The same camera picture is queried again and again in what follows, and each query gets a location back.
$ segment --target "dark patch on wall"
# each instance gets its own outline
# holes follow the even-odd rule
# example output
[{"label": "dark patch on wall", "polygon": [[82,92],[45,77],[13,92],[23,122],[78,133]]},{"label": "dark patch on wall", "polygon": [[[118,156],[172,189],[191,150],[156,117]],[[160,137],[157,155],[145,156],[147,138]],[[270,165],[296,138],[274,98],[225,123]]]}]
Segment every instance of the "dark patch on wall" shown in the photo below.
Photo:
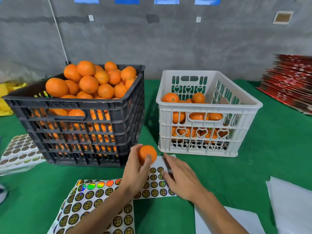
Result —
[{"label": "dark patch on wall", "polygon": [[[90,22],[88,16],[84,17],[78,17],[78,16],[62,16],[56,18],[57,23],[83,23],[86,24]],[[23,17],[10,17],[10,18],[1,18],[0,22],[3,23],[22,23],[22,24],[28,24],[28,23],[40,23],[40,22],[48,22],[50,24],[54,24],[53,17],[30,17],[30,18],[23,18]]]},{"label": "dark patch on wall", "polygon": [[151,23],[159,23],[159,16],[154,14],[146,14],[146,20],[149,24]]}]

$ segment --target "white conduit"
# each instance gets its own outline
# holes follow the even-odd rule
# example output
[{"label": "white conduit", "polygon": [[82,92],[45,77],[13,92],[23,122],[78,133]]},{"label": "white conduit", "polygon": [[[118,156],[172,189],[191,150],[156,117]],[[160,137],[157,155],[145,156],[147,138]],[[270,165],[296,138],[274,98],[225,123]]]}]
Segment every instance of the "white conduit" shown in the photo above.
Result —
[{"label": "white conduit", "polygon": [[68,64],[69,62],[68,62],[68,59],[67,59],[67,55],[66,55],[66,52],[65,52],[64,45],[63,45],[62,37],[60,36],[60,30],[59,30],[58,25],[57,25],[57,20],[55,19],[54,11],[53,11],[53,8],[52,8],[52,5],[51,5],[50,0],[48,0],[48,2],[49,2],[49,4],[50,4],[50,8],[51,8],[51,11],[52,11],[52,15],[53,15],[53,18],[54,18],[54,22],[55,22],[55,25],[56,25],[56,27],[57,27],[57,32],[58,32],[59,37],[60,37],[60,43],[62,44],[62,48],[63,48],[63,51],[64,51],[66,63]]}]

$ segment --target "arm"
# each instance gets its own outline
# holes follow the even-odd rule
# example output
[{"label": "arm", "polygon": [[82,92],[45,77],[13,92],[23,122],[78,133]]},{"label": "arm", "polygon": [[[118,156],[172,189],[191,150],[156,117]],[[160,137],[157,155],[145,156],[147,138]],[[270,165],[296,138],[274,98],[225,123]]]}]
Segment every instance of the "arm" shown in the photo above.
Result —
[{"label": "arm", "polygon": [[174,179],[162,171],[170,189],[182,199],[191,201],[213,234],[248,234],[223,207],[213,193],[207,191],[186,162],[164,154]]},{"label": "arm", "polygon": [[119,185],[97,208],[85,216],[68,234],[103,234],[120,210],[142,189],[152,164],[148,156],[143,166],[139,164],[137,150],[142,144],[131,148],[124,174]]}]

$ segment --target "yellow plastic bag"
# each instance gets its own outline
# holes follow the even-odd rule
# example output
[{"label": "yellow plastic bag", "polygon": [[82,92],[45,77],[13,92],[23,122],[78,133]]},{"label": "yellow plastic bag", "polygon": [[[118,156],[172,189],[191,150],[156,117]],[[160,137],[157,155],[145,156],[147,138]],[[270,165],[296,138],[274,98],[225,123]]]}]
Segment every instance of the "yellow plastic bag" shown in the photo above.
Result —
[{"label": "yellow plastic bag", "polygon": [[13,115],[13,111],[11,110],[9,105],[7,105],[7,103],[4,101],[4,99],[2,99],[2,96],[7,95],[13,90],[17,90],[25,86],[27,86],[26,83],[23,83],[21,85],[16,85],[10,82],[0,84],[0,116]]}]

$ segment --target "green table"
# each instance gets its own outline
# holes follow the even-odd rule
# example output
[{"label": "green table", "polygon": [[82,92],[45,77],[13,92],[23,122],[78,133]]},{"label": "green table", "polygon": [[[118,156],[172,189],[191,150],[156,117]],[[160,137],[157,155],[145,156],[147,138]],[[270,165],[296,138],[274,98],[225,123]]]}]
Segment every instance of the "green table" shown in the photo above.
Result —
[{"label": "green table", "polygon": [[[145,122],[140,143],[157,148],[158,80],[145,81]],[[177,154],[196,172],[202,184],[225,206],[258,214],[267,234],[277,233],[265,181],[274,176],[312,190],[309,144],[312,118],[256,90],[236,83],[263,102],[236,158]],[[13,116],[0,117],[0,154],[25,130]],[[63,167],[39,164],[33,169],[0,177],[9,190],[0,205],[1,233],[46,233],[78,179],[117,179],[123,169]],[[194,207],[179,197],[135,200],[137,234],[195,233]]]}]

